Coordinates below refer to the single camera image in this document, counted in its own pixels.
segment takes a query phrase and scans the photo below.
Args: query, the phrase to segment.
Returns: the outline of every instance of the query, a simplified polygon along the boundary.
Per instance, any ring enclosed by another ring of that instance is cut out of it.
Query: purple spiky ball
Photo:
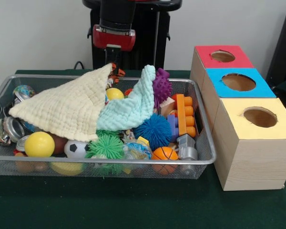
[[[157,109],[171,95],[172,83],[168,80],[169,76],[167,71],[159,68],[153,81],[154,107]]]

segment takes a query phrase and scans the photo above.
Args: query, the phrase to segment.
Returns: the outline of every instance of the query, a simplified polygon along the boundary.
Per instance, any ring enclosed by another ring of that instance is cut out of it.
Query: circular hole
[[[223,63],[232,62],[235,60],[235,56],[232,53],[223,50],[213,52],[211,57],[212,59]]]
[[[256,87],[254,80],[242,74],[227,74],[222,78],[222,80],[229,88],[240,92],[251,91]]]
[[[276,115],[262,107],[247,108],[244,117],[254,125],[264,128],[272,127],[277,123]]]

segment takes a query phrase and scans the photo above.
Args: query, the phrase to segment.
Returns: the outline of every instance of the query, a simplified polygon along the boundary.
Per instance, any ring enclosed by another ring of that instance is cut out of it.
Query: orange building block
[[[185,97],[184,94],[176,94],[177,113],[178,113],[178,128],[179,136],[188,134],[195,137],[195,119],[193,100],[191,97]]]

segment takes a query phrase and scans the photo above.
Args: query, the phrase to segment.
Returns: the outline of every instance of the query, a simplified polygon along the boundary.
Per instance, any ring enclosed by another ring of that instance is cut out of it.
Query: blue block
[[[222,98],[276,98],[266,81],[255,68],[217,68],[206,70],[217,95]],[[228,74],[241,74],[251,78],[256,87],[250,91],[237,91],[225,85],[222,78]]]

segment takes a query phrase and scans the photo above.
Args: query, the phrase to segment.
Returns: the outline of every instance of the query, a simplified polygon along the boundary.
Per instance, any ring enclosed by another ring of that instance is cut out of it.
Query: white wall
[[[240,45],[266,77],[286,16],[286,0],[183,0],[171,12],[165,68],[189,69],[194,45]]]
[[[266,75],[286,0],[183,0],[171,12],[166,69],[189,70],[194,45],[238,44]],[[92,68],[81,0],[0,0],[0,83],[17,69]]]

